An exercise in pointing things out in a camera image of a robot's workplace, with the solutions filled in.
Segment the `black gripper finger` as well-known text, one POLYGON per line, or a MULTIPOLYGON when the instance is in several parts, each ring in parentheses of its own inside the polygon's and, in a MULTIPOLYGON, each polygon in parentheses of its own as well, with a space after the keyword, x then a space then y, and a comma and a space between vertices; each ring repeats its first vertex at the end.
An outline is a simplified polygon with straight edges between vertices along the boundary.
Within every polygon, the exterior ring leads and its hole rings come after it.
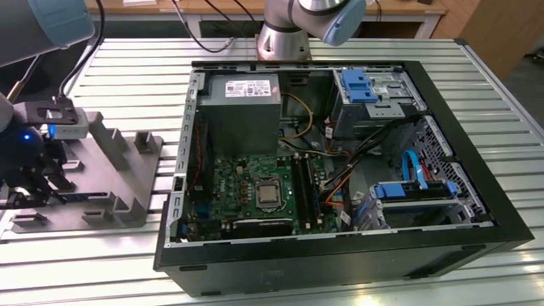
POLYGON ((1 183, 1 210, 35 208, 33 187, 29 184, 9 187, 1 183))
POLYGON ((59 191, 69 190, 69 181, 64 176, 63 165, 67 155, 61 142, 45 142, 29 166, 24 168, 24 176, 28 181, 24 189, 29 193, 27 200, 29 205, 47 205, 51 201, 64 205, 65 198, 59 191))

